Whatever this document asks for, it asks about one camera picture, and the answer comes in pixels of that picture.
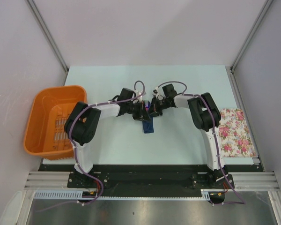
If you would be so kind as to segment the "dark blue paper napkin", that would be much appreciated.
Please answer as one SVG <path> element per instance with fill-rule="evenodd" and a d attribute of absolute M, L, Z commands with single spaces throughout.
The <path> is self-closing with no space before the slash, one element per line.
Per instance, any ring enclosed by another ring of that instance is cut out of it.
<path fill-rule="evenodd" d="M 143 128 L 143 133 L 145 134 L 154 133 L 153 118 L 150 118 L 150 120 L 144 120 L 142 122 L 142 128 Z"/>

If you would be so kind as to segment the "purple iridescent fork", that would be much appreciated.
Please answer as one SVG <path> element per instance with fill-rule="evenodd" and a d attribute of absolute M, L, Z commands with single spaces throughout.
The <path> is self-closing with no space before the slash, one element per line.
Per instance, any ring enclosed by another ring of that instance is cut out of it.
<path fill-rule="evenodd" d="M 148 101 L 148 100 L 144 100 L 144 106 L 145 106 L 146 111 L 148 111 L 148 110 L 149 110 L 150 105 L 151 105 L 150 101 Z"/>

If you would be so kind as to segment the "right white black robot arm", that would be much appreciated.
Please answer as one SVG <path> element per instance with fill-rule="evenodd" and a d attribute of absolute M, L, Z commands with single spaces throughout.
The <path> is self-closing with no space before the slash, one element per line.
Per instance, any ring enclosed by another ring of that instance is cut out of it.
<path fill-rule="evenodd" d="M 195 127 L 201 132 L 207 155 L 207 184 L 212 188 L 218 188 L 222 183 L 229 182 L 228 171 L 221 154 L 221 142 L 219 138 L 219 125 L 221 114 L 210 93 L 185 94 L 177 93 L 173 84 L 164 83 L 164 92 L 160 94 L 159 88 L 153 91 L 153 98 L 148 110 L 152 117 L 161 116 L 163 110 L 175 108 L 187 108 L 190 110 Z"/>

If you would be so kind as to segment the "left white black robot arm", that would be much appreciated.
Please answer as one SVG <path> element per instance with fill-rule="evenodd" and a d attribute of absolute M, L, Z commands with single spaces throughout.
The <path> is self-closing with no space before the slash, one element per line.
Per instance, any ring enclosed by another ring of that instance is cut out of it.
<path fill-rule="evenodd" d="M 94 182 L 94 175 L 89 173 L 93 168 L 90 142 L 95 136 L 99 121 L 124 114 L 132 115 L 134 120 L 151 121 L 141 94 L 136 95 L 135 91 L 127 88 L 123 88 L 118 96 L 105 103 L 89 105 L 78 102 L 68 117 L 64 131 L 72 144 L 74 168 L 80 173 L 78 182 L 83 187 L 90 187 Z"/>

